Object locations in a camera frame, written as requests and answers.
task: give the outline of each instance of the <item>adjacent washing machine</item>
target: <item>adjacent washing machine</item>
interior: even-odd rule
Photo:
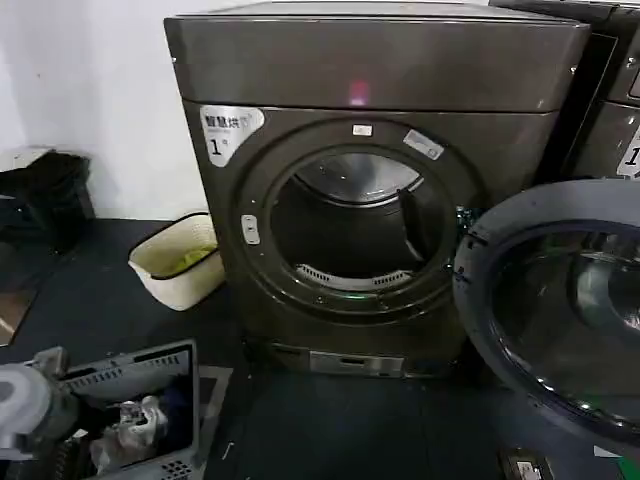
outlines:
[[[592,25],[540,178],[640,178],[640,9],[560,0],[492,0]]]
[[[293,2],[165,28],[250,344],[324,372],[450,368],[456,248],[531,183],[588,26]]]

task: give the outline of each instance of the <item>laundry basket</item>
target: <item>laundry basket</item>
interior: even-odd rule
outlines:
[[[197,261],[175,271],[186,255],[200,252]],[[174,310],[186,310],[224,281],[213,222],[208,213],[194,213],[136,245],[129,265],[156,300]]]

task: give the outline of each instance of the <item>floor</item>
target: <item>floor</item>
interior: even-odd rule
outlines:
[[[615,461],[594,458],[592,445],[501,388],[250,368],[233,292],[223,287],[174,312],[128,267],[129,250],[161,226],[96,221],[64,257],[24,253],[31,268],[24,278],[38,294],[0,362],[63,345],[80,364],[195,338],[201,364],[235,369],[208,479],[499,479],[497,453],[514,447],[546,455],[556,480],[622,478]],[[9,279],[4,265],[0,286]]]

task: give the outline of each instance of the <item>sticker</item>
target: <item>sticker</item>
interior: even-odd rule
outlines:
[[[535,468],[531,462],[517,462],[517,465],[522,480],[542,480],[540,470]]]
[[[209,160],[216,167],[224,167],[238,147],[264,125],[264,114],[253,107],[203,105],[200,121]]]
[[[409,133],[404,137],[403,142],[411,148],[426,155],[431,160],[437,160],[440,158],[440,155],[444,153],[444,148],[442,146],[415,130],[409,130]]]
[[[627,151],[624,152],[624,156],[618,164],[616,173],[625,177],[640,179],[640,126],[638,126],[636,133],[633,134]]]
[[[354,125],[353,135],[357,137],[370,137],[373,135],[373,127],[371,125]]]
[[[249,245],[259,245],[260,234],[258,233],[258,219],[255,215],[242,215],[240,224],[242,225],[244,241]]]

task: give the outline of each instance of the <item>washing machine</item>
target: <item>washing machine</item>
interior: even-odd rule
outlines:
[[[456,248],[531,184],[588,25],[292,2],[165,29],[250,350],[320,372],[449,371],[467,339]]]

